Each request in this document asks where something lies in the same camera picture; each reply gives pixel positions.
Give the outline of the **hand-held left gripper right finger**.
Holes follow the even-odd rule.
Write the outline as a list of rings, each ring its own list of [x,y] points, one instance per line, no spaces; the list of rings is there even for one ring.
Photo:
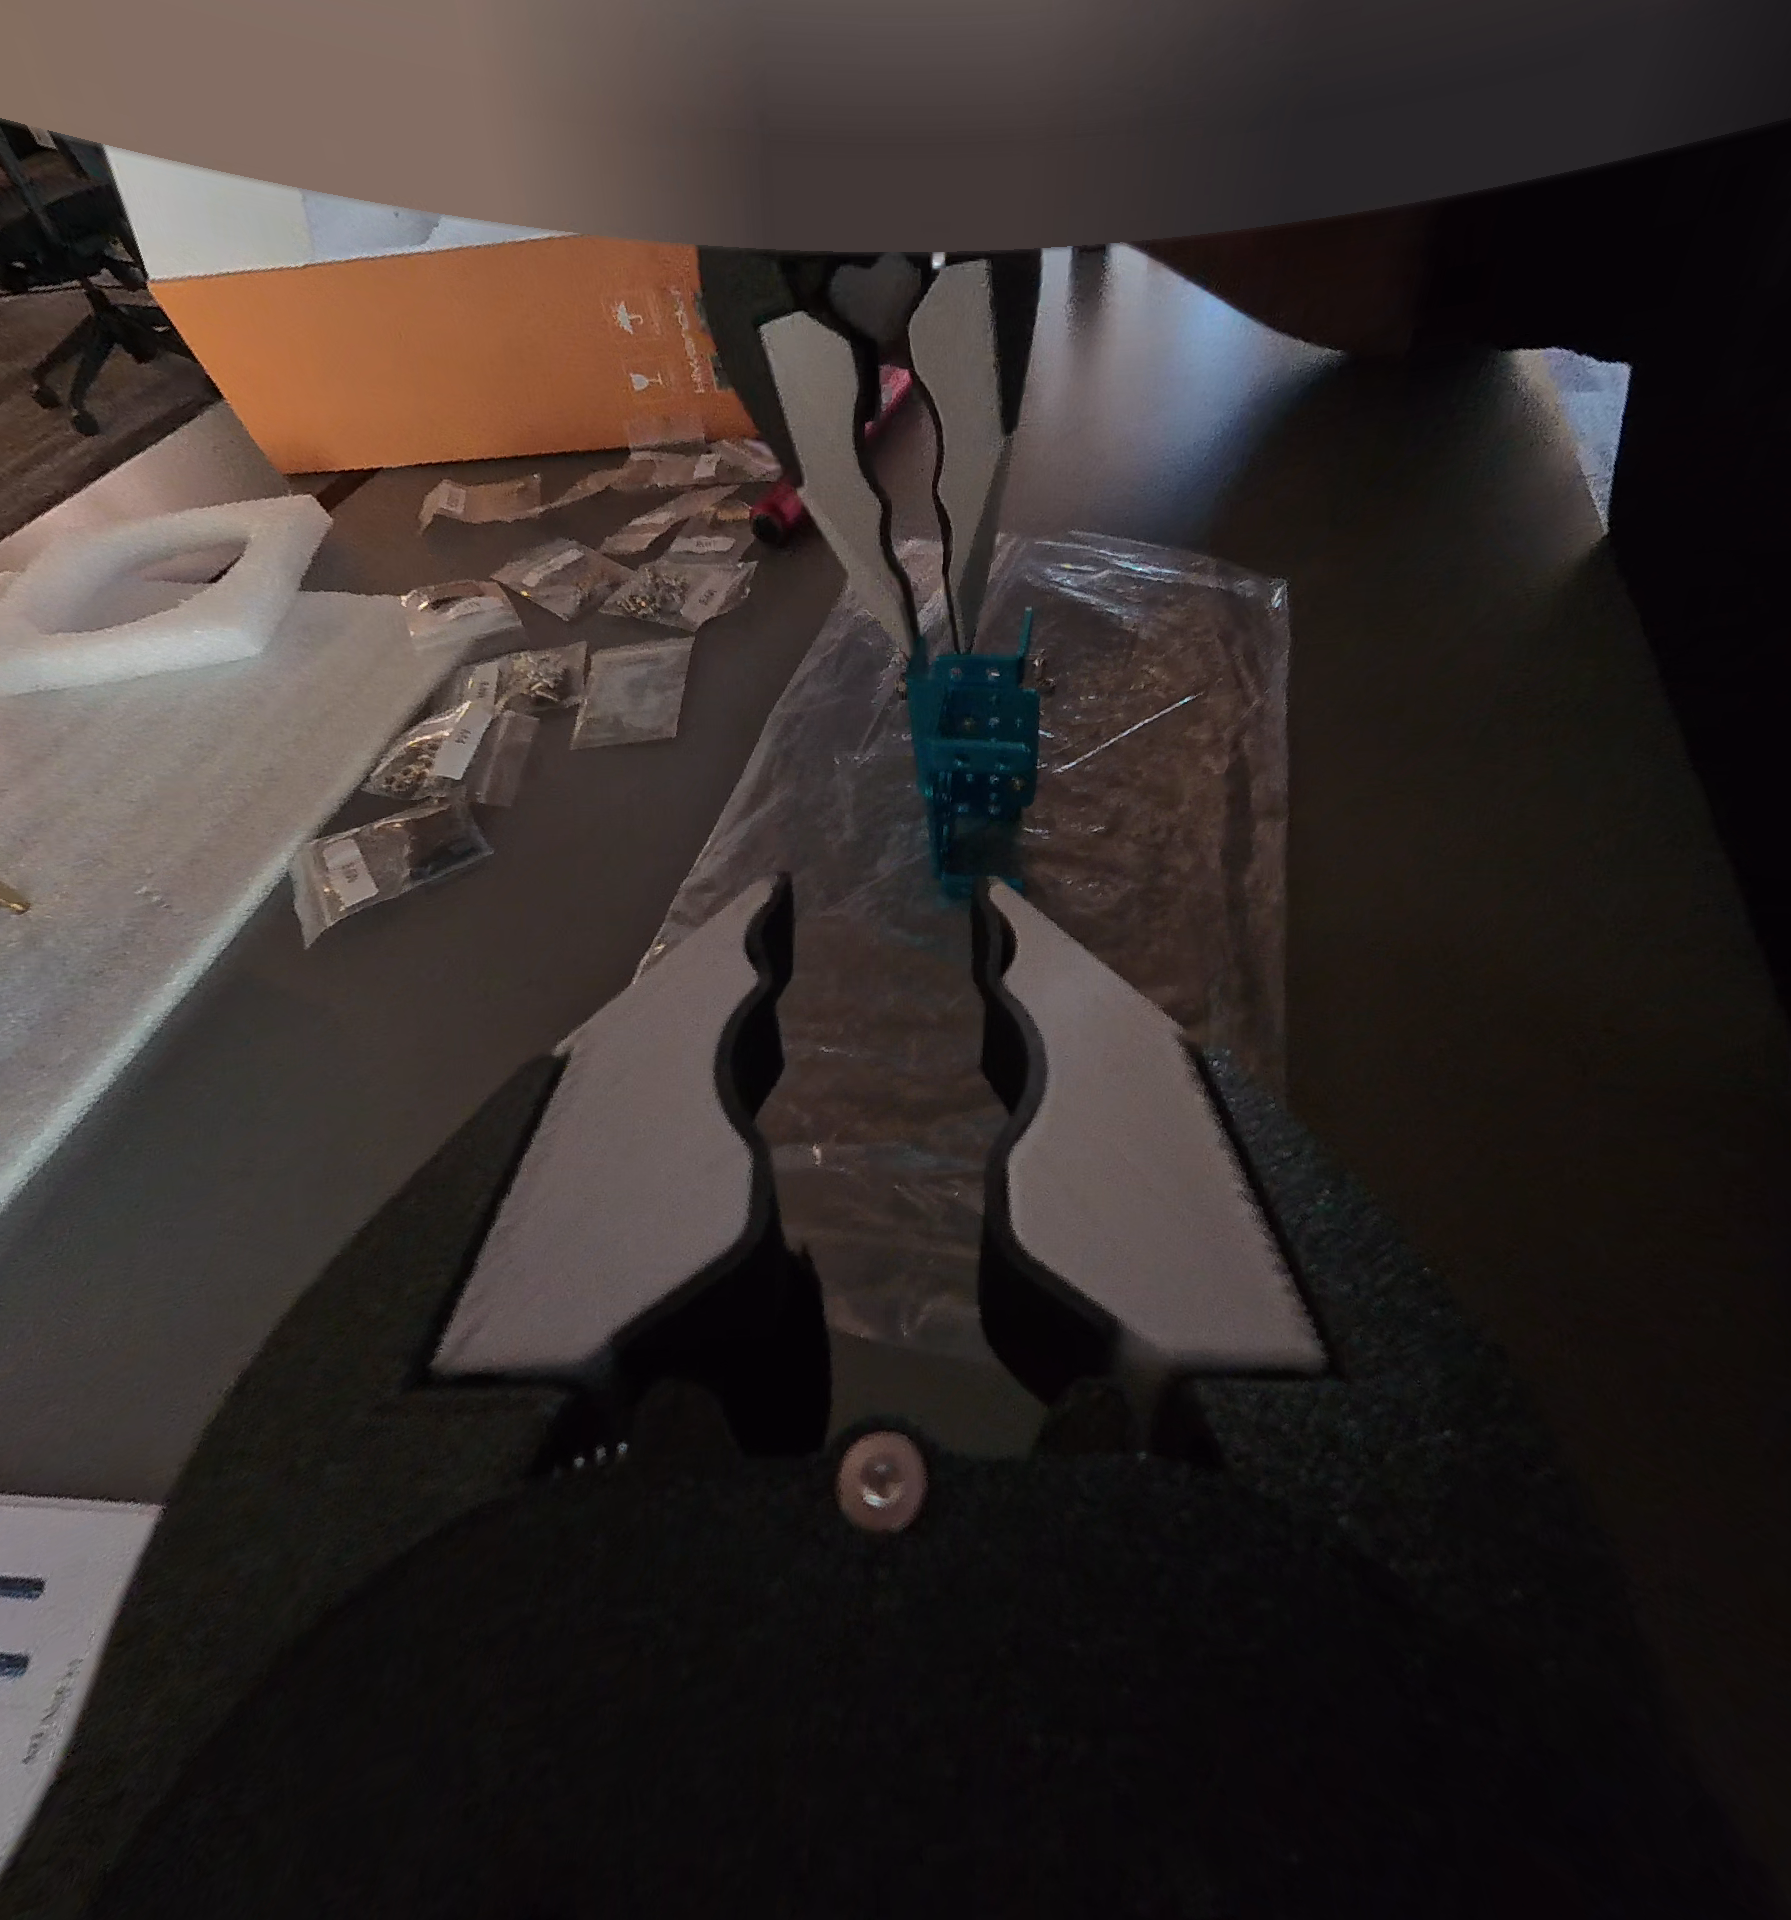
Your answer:
[[[981,889],[981,1329],[1015,1373],[1321,1373],[1322,1340],[1185,1031]]]

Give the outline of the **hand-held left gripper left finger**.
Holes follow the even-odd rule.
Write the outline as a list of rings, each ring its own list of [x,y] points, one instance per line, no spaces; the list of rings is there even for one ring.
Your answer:
[[[790,974],[790,880],[763,877],[572,1033],[439,1380],[599,1380],[782,1314],[793,1258],[760,1113]]]

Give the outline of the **clear plastic bag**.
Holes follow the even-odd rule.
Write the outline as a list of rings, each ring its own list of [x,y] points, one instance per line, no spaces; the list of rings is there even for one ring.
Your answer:
[[[1024,614],[1041,782],[996,862],[1197,1047],[1284,1093],[1288,587],[1137,541],[1005,537],[983,644],[1002,653]],[[981,1176],[1005,1113],[979,1067],[971,905],[931,871],[904,672],[843,595],[644,968],[790,877],[786,1069],[763,1106],[786,1238],[833,1332],[974,1359]]]

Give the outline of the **open instruction manual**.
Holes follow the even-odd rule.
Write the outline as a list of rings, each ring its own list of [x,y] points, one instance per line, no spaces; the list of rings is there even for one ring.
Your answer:
[[[155,1504],[0,1496],[0,1874],[62,1761]]]

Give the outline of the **white foam frame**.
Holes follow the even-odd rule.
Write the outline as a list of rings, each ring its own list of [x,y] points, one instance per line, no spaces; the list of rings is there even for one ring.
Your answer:
[[[309,496],[68,537],[0,571],[0,699],[258,658],[330,531]]]

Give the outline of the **slim dark red screwdriver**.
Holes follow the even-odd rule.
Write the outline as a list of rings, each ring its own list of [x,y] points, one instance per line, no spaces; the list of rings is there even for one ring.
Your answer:
[[[887,426],[904,410],[910,393],[913,374],[909,369],[890,366],[880,371],[878,410],[864,427],[864,443],[869,447],[884,437]],[[809,513],[803,497],[797,486],[786,481],[763,494],[749,511],[753,539],[771,548],[790,546],[800,537],[807,522]]]

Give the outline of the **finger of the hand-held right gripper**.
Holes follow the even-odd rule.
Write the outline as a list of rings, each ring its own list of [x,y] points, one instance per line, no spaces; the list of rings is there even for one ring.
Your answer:
[[[855,342],[819,315],[790,312],[763,324],[763,359],[806,510],[884,633],[919,639],[913,587],[893,552],[892,505],[866,463],[862,407],[871,388]]]
[[[935,271],[910,317],[910,366],[935,422],[934,502],[951,633],[979,633],[1009,472],[990,263]]]

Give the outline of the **white foam sheet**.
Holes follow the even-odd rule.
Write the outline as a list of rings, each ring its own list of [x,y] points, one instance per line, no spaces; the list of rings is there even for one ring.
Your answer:
[[[0,1218],[449,665],[305,592],[258,658],[0,699]]]

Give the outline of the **black office chair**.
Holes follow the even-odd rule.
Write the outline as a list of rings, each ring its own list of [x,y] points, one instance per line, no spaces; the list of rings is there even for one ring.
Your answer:
[[[138,366],[188,355],[161,306],[113,180],[0,121],[0,295],[75,291],[86,315],[32,371],[32,396],[86,437],[101,431],[89,398],[108,359]]]

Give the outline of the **blue metal bracket assembly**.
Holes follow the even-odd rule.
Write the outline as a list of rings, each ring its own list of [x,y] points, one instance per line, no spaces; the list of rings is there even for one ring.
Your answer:
[[[1013,842],[1034,805],[1042,696],[1028,682],[1037,613],[1003,653],[913,661],[907,703],[931,873],[949,900],[981,879],[1011,879]]]

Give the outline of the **orange cardboard box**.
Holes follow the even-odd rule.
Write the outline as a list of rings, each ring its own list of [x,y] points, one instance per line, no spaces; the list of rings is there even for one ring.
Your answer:
[[[155,294],[291,474],[756,433],[720,381],[685,246],[552,236]]]

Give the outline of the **group of small hardware bags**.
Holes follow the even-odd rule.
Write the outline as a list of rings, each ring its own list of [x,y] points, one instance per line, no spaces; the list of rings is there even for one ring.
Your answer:
[[[653,503],[603,542],[553,534],[491,575],[403,597],[414,649],[452,663],[360,786],[388,812],[296,857],[304,944],[489,861],[479,812],[514,805],[548,718],[572,711],[578,747],[677,733],[693,638],[746,600],[756,571],[744,491],[781,474],[762,441],[722,437],[641,446],[559,494],[540,472],[435,481],[424,534],[435,524],[527,533],[608,494]]]

